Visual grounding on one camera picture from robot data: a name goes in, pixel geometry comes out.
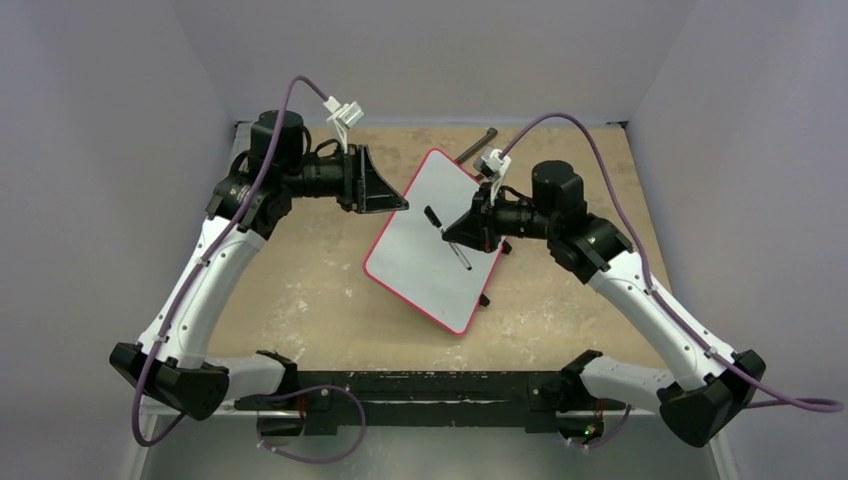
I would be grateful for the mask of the white whiteboard marker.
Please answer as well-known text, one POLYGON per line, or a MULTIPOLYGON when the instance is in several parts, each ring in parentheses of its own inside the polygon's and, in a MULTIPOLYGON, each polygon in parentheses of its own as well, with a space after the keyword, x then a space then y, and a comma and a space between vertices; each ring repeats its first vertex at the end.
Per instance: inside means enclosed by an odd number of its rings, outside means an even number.
POLYGON ((460 250, 460 248, 455 243, 449 241, 446 241, 446 243, 448 244, 453 254, 456 256, 456 258, 459 260, 463 268, 467 271, 471 271, 473 269, 473 266, 466 257, 466 255, 460 250))

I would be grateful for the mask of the red framed whiteboard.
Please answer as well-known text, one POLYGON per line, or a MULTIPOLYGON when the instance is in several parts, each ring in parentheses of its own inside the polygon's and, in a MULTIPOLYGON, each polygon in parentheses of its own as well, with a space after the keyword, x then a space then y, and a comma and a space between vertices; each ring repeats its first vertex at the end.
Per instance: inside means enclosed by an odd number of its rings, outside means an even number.
POLYGON ((467 212, 478 185, 443 150, 428 150, 403 193, 409 209, 389 216, 362 264, 367 277, 454 335, 465 334, 486 304, 485 289, 506 251, 459 246, 473 266, 467 271, 424 208, 430 205, 447 228, 467 212))

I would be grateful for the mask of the black marker cap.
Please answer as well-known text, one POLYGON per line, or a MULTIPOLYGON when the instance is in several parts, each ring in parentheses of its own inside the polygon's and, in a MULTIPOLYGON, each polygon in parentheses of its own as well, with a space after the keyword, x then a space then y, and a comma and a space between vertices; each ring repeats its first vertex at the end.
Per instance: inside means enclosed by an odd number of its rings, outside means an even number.
POLYGON ((430 205, 427 205, 424 208, 424 214, 425 214, 427 220, 430 222, 430 224, 434 228, 436 228, 440 232, 443 231, 443 224, 442 224, 441 220, 439 219, 438 215, 435 213, 435 211, 433 210, 433 208, 430 205))

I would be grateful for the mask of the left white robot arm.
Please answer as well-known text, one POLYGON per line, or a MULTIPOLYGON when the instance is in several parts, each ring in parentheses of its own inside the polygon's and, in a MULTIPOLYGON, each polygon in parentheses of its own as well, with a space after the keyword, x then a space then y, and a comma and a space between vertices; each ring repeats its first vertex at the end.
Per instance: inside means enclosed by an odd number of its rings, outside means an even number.
POLYGON ((150 326, 113 348, 110 365, 142 395, 194 420, 229 400, 260 396, 284 409, 297 399, 293 363, 279 354, 213 360, 208 348, 223 308, 246 267, 297 198, 333 198, 357 214, 403 211, 409 204, 377 171, 365 144, 348 141, 363 117, 357 103, 327 120, 333 137, 313 144, 292 111, 262 113, 244 151, 214 188, 196 248, 150 326))

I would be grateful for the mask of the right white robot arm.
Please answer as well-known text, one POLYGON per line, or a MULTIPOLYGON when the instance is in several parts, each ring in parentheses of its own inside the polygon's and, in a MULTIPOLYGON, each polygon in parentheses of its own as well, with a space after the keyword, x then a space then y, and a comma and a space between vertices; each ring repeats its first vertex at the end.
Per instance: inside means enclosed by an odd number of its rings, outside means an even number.
POLYGON ((675 306, 632 242, 591 213, 583 179, 561 160, 536 164, 531 194, 507 199, 505 188, 481 183, 469 209, 442 233, 444 241, 492 253, 505 236, 543 240, 555 263, 614 306, 663 360, 662 369, 627 364, 587 350, 561 371, 561 410, 609 399, 658 415, 692 447, 704 447, 754 396, 765 361, 737 352, 675 306))

